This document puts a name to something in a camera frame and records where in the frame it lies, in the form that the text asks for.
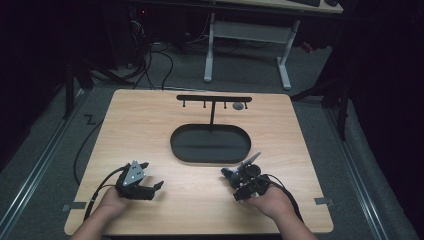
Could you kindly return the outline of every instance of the dark background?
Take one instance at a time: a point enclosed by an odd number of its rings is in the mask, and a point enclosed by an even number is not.
[[[305,22],[296,44],[335,46],[318,83],[338,78],[362,43],[352,68],[351,94],[370,148],[407,217],[424,238],[423,1],[344,1],[345,15],[373,17],[364,28],[342,35],[340,26]],[[79,1],[6,1],[0,7],[0,166],[3,169],[66,77],[66,64],[84,55],[113,68],[118,57],[101,9]],[[183,46],[185,29],[194,32],[202,14],[155,11],[158,38]],[[326,95],[338,88],[324,91]]]

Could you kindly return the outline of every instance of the metal bracket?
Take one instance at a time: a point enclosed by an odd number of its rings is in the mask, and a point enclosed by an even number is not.
[[[326,204],[327,207],[333,206],[334,205],[334,201],[331,198],[326,198],[326,197],[322,197],[322,198],[315,198],[315,204],[316,205],[323,205]]]
[[[142,180],[144,177],[146,177],[146,173],[144,173],[137,160],[134,160],[128,170],[127,176],[124,179],[123,185],[127,186],[131,183]]]

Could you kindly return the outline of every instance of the person's right hand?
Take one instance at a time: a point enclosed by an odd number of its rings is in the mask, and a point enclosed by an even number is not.
[[[245,199],[244,201],[274,220],[277,217],[287,214],[295,214],[290,199],[281,189],[273,184],[269,185],[264,195]]]
[[[271,184],[266,193],[244,200],[274,220],[284,240],[316,240],[315,235],[297,217],[289,197]]]

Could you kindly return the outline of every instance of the black oval tray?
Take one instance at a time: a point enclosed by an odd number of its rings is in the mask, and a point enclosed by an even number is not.
[[[171,136],[174,155],[191,163],[238,163],[250,147],[249,135],[233,125],[186,124]]]

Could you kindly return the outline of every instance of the desk leg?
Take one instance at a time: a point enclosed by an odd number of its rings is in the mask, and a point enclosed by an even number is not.
[[[206,55],[205,77],[203,78],[205,82],[212,81],[214,26],[215,26],[215,13],[211,13],[211,23],[209,25],[209,46],[208,46],[208,54]]]
[[[286,43],[286,47],[285,47],[284,52],[283,52],[283,56],[277,58],[278,69],[280,70],[280,77],[281,77],[281,81],[283,83],[283,88],[285,90],[291,89],[290,79],[289,79],[289,76],[287,74],[287,69],[286,69],[286,61],[287,61],[287,58],[289,56],[290,49],[293,45],[294,38],[296,37],[296,33],[297,33],[297,29],[299,28],[299,24],[300,24],[299,20],[296,20],[294,22],[293,27],[290,31],[289,39]]]

